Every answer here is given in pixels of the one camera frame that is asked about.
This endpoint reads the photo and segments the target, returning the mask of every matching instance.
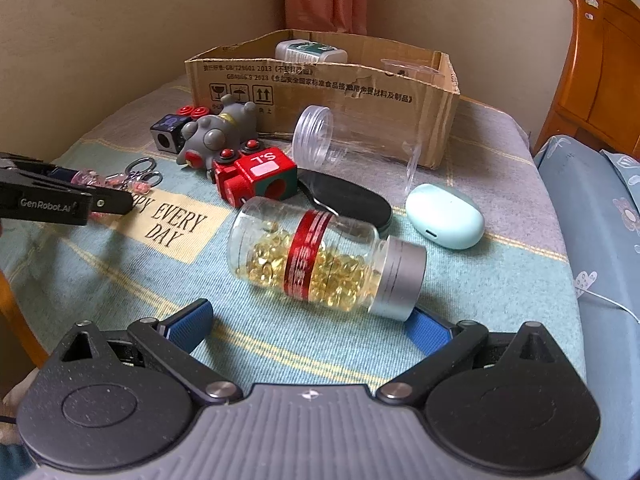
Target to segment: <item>screw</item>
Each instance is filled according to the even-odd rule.
[[[229,381],[216,381],[215,383],[207,384],[205,389],[207,395],[214,399],[228,399],[232,397],[237,390],[238,387]]]
[[[413,390],[407,383],[387,383],[380,387],[380,394],[387,399],[406,399]]]

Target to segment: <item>cardboard box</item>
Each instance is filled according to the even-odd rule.
[[[273,59],[281,41],[304,39],[342,48],[348,64],[286,63]],[[444,74],[439,85],[382,70],[382,59],[421,61]],[[258,105],[258,130],[293,133],[308,105],[366,118],[383,155],[408,161],[418,146],[418,164],[442,160],[460,90],[449,56],[397,41],[335,32],[278,30],[256,40],[218,46],[185,62],[193,103],[215,112],[227,93]]]

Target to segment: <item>yellow patch with text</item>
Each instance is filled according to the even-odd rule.
[[[194,262],[231,212],[229,208],[161,189],[146,195],[134,194],[133,203],[130,213],[99,221],[185,264]]]

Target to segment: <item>wooden headboard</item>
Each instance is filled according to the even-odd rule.
[[[570,0],[574,32],[533,152],[564,134],[640,157],[640,9],[631,0]]]

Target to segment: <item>round hole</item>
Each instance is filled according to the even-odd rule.
[[[163,148],[168,148],[169,146],[171,146],[171,143],[169,142],[169,139],[165,134],[158,134],[158,142]]]
[[[264,190],[264,195],[267,198],[277,200],[284,194],[286,190],[287,183],[283,179],[277,178],[267,186],[267,189]]]

